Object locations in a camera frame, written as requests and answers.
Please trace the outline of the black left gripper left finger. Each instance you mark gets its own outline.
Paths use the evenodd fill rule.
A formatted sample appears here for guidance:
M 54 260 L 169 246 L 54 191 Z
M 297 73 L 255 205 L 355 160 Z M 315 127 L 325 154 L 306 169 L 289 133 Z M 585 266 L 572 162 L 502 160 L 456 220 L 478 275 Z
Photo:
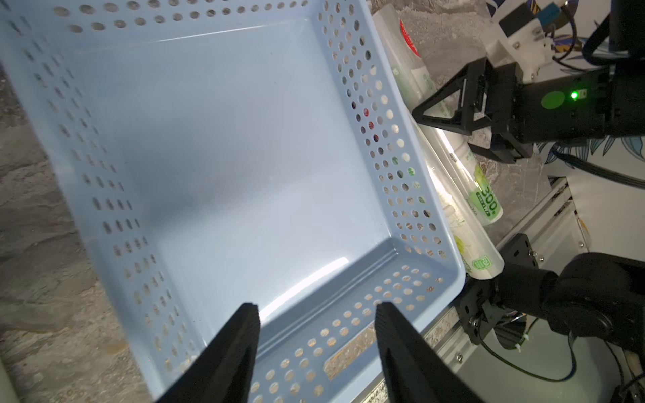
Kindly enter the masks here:
M 259 337 L 258 307 L 245 302 L 158 401 L 248 401 Z

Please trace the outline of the green label plastic wrap roll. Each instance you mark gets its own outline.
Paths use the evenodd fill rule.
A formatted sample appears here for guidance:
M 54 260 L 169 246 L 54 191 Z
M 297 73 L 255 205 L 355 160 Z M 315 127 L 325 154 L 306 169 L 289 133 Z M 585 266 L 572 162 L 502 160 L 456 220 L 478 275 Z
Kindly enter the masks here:
M 448 171 L 423 131 L 413 124 L 426 161 L 428 173 L 437 190 L 448 226 L 468 275 L 475 280 L 491 280 L 500 275 L 505 263 L 488 234 L 463 198 Z

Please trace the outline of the light blue perforated plastic basket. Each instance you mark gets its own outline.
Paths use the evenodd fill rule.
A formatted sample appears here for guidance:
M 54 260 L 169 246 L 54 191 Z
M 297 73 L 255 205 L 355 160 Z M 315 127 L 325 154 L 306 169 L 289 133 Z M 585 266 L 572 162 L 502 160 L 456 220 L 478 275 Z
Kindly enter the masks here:
M 1 62 L 154 396 L 251 302 L 250 401 L 352 401 L 463 289 L 364 1 L 4 1 Z

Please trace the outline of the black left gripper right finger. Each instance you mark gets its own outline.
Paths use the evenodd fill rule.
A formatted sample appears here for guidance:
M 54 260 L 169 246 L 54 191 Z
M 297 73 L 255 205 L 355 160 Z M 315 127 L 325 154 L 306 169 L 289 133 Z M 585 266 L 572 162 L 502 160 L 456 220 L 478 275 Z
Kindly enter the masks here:
M 391 402 L 481 402 L 391 302 L 376 308 L 376 337 Z

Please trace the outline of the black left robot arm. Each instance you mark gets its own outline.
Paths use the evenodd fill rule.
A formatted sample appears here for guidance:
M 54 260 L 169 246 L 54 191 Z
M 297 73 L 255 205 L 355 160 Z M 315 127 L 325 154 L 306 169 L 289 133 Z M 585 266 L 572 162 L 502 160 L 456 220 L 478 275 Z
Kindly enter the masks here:
M 583 253 L 556 274 L 529 249 L 526 238 L 513 239 L 502 273 L 473 280 L 451 243 L 387 238 L 354 262 L 312 273 L 272 305 L 232 310 L 161 401 L 348 402 L 383 374 L 396 401 L 475 402 L 422 334 L 451 305 L 474 343 L 512 310 L 554 332 L 643 354 L 643 262 Z

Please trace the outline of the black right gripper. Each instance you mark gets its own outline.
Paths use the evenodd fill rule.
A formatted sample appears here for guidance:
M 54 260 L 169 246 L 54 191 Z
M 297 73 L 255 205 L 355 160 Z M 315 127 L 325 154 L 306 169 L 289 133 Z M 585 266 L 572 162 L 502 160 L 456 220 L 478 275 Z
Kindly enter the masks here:
M 488 85 L 490 70 L 486 58 L 468 63 L 413 109 L 416 123 L 462 135 L 490 127 L 490 147 L 470 151 L 502 164 L 531 158 L 533 144 L 578 145 L 613 133 L 610 68 L 523 84 L 518 67 L 506 65 Z

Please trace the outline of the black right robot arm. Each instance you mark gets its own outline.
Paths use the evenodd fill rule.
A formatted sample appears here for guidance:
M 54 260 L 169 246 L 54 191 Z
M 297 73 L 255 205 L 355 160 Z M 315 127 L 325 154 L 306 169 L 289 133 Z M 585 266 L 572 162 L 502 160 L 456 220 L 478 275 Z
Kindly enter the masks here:
M 559 18 L 574 22 L 569 2 L 493 6 L 492 25 L 480 36 L 485 57 L 415 107 L 418 124 L 465 136 L 490 129 L 490 146 L 472 151 L 507 164 L 531 157 L 535 144 L 643 135 L 643 2 L 613 2 L 580 46 L 587 67 L 550 80 L 539 80 L 539 71 L 564 64 L 554 28 Z

